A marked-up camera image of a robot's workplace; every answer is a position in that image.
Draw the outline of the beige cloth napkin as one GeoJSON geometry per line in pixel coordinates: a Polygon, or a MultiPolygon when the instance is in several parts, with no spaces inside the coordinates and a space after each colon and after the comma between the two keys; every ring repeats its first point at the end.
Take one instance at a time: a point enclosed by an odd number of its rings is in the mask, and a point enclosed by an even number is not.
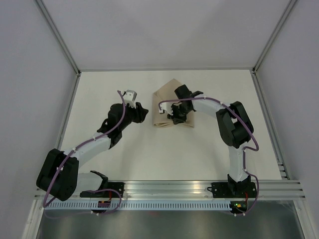
{"type": "Polygon", "coordinates": [[[173,121],[167,118],[167,114],[159,113],[159,102],[163,100],[177,99],[174,91],[181,85],[181,82],[176,79],[172,79],[153,93],[152,121],[154,127],[167,128],[174,126],[173,121]]]}

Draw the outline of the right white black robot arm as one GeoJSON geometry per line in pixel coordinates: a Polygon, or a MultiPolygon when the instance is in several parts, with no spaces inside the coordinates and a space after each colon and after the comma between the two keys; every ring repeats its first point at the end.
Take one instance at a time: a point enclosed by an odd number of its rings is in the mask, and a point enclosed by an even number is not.
{"type": "Polygon", "coordinates": [[[206,98],[201,91],[192,92],[186,85],[175,89],[179,102],[166,110],[167,118],[174,124],[186,122],[191,112],[202,112],[217,119],[220,136],[228,146],[230,169],[227,182],[212,182],[207,188],[214,198],[253,198],[257,196],[256,184],[245,172],[244,149],[251,140],[254,128],[241,102],[229,105],[206,98]]]}

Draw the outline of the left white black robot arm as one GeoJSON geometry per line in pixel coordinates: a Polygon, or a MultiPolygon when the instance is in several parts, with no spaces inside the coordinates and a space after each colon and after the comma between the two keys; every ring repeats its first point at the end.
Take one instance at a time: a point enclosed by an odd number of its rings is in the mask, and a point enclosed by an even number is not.
{"type": "Polygon", "coordinates": [[[107,118],[93,136],[75,148],[50,150],[36,180],[36,186],[60,201],[74,192],[91,190],[97,197],[108,194],[108,177],[91,170],[79,173],[79,168],[100,153],[114,147],[123,130],[131,123],[143,123],[148,110],[136,102],[113,104],[107,118]]]}

